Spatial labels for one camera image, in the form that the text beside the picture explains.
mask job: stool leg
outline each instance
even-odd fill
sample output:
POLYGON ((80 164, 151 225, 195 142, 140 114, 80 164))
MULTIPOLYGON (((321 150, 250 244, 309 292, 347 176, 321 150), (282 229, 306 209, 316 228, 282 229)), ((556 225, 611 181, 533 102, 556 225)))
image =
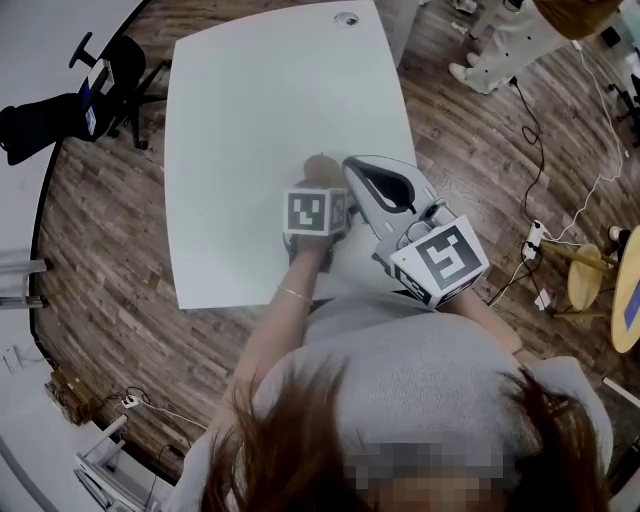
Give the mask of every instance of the stool leg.
POLYGON ((577 311, 575 313, 556 313, 553 315, 553 318, 566 318, 567 320, 571 320, 573 318, 607 318, 610 316, 610 313, 606 311, 577 311))
POLYGON ((607 265, 602 263, 602 261, 592 260, 591 258, 585 258, 584 256, 577 254, 575 251, 570 251, 569 249, 565 249, 564 247, 559 247, 555 244, 551 244, 548 242, 542 242, 540 244, 545 250, 555 252, 560 256, 564 256, 572 261, 579 261, 580 263, 584 263, 591 268, 595 268, 596 270, 602 272, 604 275, 610 278, 615 278, 618 275, 617 270, 610 269, 607 265))

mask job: blue object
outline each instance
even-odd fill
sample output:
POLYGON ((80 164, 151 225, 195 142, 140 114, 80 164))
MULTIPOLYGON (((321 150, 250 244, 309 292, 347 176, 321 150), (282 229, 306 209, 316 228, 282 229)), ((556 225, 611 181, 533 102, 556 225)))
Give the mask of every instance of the blue object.
POLYGON ((633 290, 631 299, 624 310, 624 323, 627 324, 627 329, 631 329, 631 324, 636 319, 638 310, 640 309, 640 281, 636 285, 636 289, 633 290))

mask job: power outlet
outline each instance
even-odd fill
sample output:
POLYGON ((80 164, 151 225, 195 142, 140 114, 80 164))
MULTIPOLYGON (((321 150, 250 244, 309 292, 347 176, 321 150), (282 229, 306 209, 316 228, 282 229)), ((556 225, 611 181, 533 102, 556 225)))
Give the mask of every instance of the power outlet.
POLYGON ((125 409, 131 409, 136 405, 140 405, 140 400, 138 400, 137 396, 129 395, 122 401, 122 405, 124 405, 125 409))

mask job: wooden floor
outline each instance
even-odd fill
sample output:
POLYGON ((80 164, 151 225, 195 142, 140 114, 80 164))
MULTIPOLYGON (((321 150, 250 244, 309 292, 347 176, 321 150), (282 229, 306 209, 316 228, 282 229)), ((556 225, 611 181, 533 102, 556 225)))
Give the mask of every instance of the wooden floor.
MULTIPOLYGON (((294 5, 281 0, 151 0, 127 33, 143 46, 149 68, 170 58, 174 42, 188 34, 266 9, 294 5)), ((485 298, 507 282, 520 262, 519 249, 529 223, 521 198, 537 173, 538 149, 524 140, 531 125, 520 98, 505 87, 481 96, 447 73, 462 63, 472 45, 451 27, 469 26, 443 0, 420 10, 400 68, 421 169, 454 211, 469 216, 492 262, 476 287, 485 298)), ((620 83, 629 73, 620 59, 597 43, 587 45, 587 62, 599 83, 620 83)), ((567 225, 598 173, 612 175, 618 160, 600 100, 577 52, 569 47, 544 57, 518 76, 542 126, 546 169, 530 194, 529 210, 558 235, 567 225)), ((169 73, 152 92, 165 93, 169 73)), ((615 98, 606 96, 609 106, 615 98)), ((45 204, 39 253, 54 270, 37 279, 37 292, 50 308, 36 312, 36 330, 62 365, 85 377, 99 396, 143 388, 158 405, 206 423, 225 388, 243 343, 261 308, 180 311, 173 286, 163 190, 164 104, 143 109, 143 135, 149 150, 132 148, 129 133, 96 144, 64 143, 45 204)), ((612 224, 640 224, 640 161, 626 124, 619 133, 631 158, 622 178, 602 183, 567 240, 607 246, 612 224)), ((546 256, 535 273, 557 308, 566 299, 566 264, 546 256)), ((611 286, 605 283, 604 288, 611 286)), ((577 357, 600 393, 615 428, 616 457, 638 434, 640 410, 604 388, 611 377, 640 396, 639 364, 609 343, 603 319, 571 324, 554 320, 534 306, 530 279, 514 284, 496 310, 541 356, 577 357)), ((599 299, 610 305, 611 293, 599 299)), ((108 402, 104 423, 121 412, 108 402)), ((175 423, 160 413, 129 413, 126 439, 137 456, 153 464, 167 442, 186 450, 175 423)), ((181 420, 191 441, 201 432, 181 420)), ((160 467, 179 476, 181 461, 165 450, 160 467)))

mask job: power strip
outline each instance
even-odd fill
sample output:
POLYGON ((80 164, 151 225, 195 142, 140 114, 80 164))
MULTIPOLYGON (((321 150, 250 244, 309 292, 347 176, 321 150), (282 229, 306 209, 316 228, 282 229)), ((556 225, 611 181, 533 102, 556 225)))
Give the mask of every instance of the power strip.
POLYGON ((542 222, 534 220, 529 228, 529 234, 527 235, 527 242, 522 246, 522 257, 526 260, 532 260, 538 254, 538 248, 540 242, 545 234, 549 234, 547 228, 544 227, 542 222))

